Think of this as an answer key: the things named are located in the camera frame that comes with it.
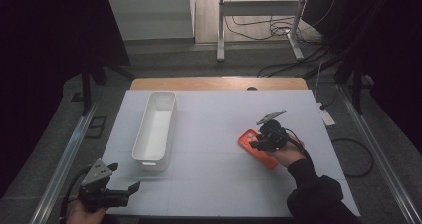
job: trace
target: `white tabletop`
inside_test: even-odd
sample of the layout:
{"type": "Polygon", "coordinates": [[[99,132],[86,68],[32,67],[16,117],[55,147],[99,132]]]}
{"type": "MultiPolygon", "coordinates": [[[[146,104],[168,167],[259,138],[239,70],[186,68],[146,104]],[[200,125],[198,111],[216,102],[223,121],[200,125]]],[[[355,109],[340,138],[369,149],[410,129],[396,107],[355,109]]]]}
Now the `white tabletop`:
{"type": "Polygon", "coordinates": [[[141,180],[127,207],[108,213],[156,216],[291,216],[286,205],[296,189],[286,169],[268,170],[245,152],[238,138],[265,114],[305,144],[316,174],[338,180],[344,204],[359,215],[311,91],[175,91],[177,120],[170,164],[160,173],[142,171],[131,152],[150,91],[127,91],[103,162],[118,162],[110,189],[141,180]]]}

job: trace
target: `orange tray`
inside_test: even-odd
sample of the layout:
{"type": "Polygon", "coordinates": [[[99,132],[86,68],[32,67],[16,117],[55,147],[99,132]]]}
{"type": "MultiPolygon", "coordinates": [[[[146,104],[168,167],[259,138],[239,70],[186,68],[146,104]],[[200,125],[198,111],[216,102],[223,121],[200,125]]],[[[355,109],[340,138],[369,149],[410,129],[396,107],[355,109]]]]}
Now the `orange tray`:
{"type": "Polygon", "coordinates": [[[249,129],[242,136],[239,137],[238,143],[243,149],[257,159],[268,169],[272,170],[279,164],[274,158],[267,156],[264,151],[258,151],[249,145],[250,141],[253,141],[254,137],[258,135],[255,131],[249,129]]]}

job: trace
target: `white rectangular container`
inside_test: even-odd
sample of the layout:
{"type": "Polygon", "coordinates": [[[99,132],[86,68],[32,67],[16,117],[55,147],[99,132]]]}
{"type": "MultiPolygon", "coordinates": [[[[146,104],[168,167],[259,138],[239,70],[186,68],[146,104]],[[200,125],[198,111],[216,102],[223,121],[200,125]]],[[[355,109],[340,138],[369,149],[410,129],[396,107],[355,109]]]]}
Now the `white rectangular container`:
{"type": "Polygon", "coordinates": [[[151,93],[132,152],[144,170],[164,171],[168,167],[176,113],[175,93],[151,93]]]}

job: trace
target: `metal frame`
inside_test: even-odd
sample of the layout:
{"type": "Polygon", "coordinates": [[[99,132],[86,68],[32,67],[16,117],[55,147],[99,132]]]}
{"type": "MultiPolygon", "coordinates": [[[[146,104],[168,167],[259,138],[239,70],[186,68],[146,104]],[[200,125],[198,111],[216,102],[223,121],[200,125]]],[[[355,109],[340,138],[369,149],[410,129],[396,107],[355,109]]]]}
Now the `metal frame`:
{"type": "Polygon", "coordinates": [[[71,139],[69,140],[68,145],[66,146],[66,149],[60,158],[56,170],[54,171],[53,176],[50,179],[50,182],[47,185],[47,188],[41,197],[37,208],[35,209],[30,223],[47,222],[59,192],[62,189],[63,183],[68,176],[69,170],[78,152],[80,144],[84,139],[84,134],[87,131],[91,119],[93,118],[94,112],[97,109],[100,95],[101,94],[98,94],[97,97],[94,98],[91,107],[87,111],[87,114],[80,117],[78,124],[71,136],[71,139]]]}
{"type": "Polygon", "coordinates": [[[296,31],[304,10],[305,0],[297,1],[228,1],[219,2],[217,61],[224,61],[224,27],[225,16],[291,16],[295,15],[292,28],[287,37],[298,61],[304,59],[296,40],[296,31]]]}
{"type": "Polygon", "coordinates": [[[386,184],[390,188],[390,191],[393,194],[399,208],[406,218],[407,223],[421,224],[421,217],[416,210],[412,199],[407,193],[403,183],[400,181],[399,177],[391,167],[391,164],[382,151],[378,141],[370,130],[369,125],[366,123],[365,118],[363,115],[360,115],[353,107],[353,104],[350,101],[350,94],[348,93],[347,89],[340,87],[340,91],[341,97],[346,104],[348,111],[353,118],[353,121],[359,129],[360,134],[363,136],[367,147],[372,152],[375,162],[382,176],[384,177],[386,184]]]}

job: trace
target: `gray tool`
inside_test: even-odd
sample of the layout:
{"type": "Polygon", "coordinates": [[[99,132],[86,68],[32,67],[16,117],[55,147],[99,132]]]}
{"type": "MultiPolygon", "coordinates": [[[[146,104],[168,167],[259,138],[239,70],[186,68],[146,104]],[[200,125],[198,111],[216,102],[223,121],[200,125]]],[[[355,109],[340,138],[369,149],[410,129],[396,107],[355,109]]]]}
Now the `gray tool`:
{"type": "Polygon", "coordinates": [[[270,114],[266,114],[261,120],[257,121],[257,125],[264,124],[264,123],[272,120],[273,118],[282,115],[285,112],[286,112],[286,110],[281,110],[280,112],[273,112],[273,113],[270,113],[270,114]]]}

